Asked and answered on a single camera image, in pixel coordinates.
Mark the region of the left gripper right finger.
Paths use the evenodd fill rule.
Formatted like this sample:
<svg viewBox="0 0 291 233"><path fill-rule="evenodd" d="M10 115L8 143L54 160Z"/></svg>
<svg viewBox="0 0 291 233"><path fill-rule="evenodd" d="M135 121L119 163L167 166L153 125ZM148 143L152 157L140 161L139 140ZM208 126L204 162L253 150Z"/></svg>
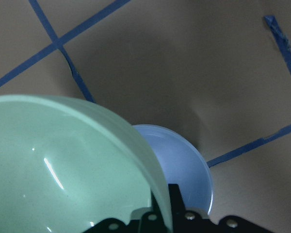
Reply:
<svg viewBox="0 0 291 233"><path fill-rule="evenodd" d="M239 216L225 216L214 223L201 211L185 207L178 184L169 184L173 232L175 233L269 233L270 230Z"/></svg>

